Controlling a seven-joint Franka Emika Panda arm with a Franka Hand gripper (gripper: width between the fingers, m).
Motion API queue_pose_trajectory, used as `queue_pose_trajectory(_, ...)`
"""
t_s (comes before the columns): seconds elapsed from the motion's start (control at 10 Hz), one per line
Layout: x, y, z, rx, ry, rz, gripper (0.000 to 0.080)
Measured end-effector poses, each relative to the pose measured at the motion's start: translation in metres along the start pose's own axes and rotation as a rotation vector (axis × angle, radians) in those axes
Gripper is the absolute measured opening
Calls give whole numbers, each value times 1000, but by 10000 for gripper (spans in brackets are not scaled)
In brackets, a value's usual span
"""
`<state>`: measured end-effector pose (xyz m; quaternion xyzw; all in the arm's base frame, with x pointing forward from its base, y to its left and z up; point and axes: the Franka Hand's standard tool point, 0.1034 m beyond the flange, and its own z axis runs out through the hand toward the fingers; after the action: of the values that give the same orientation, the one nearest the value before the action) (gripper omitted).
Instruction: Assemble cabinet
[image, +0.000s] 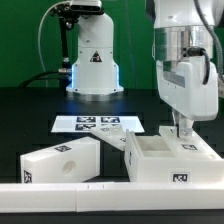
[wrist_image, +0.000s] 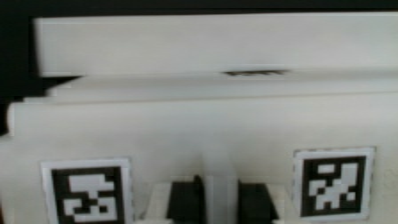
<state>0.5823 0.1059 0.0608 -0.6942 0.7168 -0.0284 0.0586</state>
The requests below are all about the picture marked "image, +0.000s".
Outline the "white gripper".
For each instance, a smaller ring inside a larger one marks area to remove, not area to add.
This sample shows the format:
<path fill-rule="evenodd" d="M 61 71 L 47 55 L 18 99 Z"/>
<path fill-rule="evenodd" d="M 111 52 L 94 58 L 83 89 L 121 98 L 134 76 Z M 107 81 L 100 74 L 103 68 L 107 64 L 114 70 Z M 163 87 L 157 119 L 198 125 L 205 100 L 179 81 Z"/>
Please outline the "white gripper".
<path fill-rule="evenodd" d="M 179 62 L 174 72 L 165 70 L 165 63 L 156 62 L 157 83 L 160 98 L 178 112 L 173 113 L 179 138 L 192 135 L 193 121 L 207 121 L 218 113 L 218 76 L 216 67 L 210 64 L 206 85 L 205 59 L 190 57 Z"/>

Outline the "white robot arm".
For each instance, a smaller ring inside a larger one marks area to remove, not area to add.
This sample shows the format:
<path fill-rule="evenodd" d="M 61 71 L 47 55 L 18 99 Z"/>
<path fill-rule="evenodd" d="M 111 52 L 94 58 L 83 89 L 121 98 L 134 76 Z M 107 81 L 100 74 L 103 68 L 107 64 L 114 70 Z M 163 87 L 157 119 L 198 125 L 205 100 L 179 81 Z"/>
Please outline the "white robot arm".
<path fill-rule="evenodd" d="M 67 90 L 80 96 L 121 92 L 113 60 L 113 21 L 100 0 L 72 0 L 78 17 L 78 58 Z M 173 109 L 177 134 L 188 135 L 195 121 L 218 113 L 218 80 L 223 56 L 214 27 L 224 14 L 224 0 L 146 0 L 154 25 L 152 55 L 160 98 Z"/>

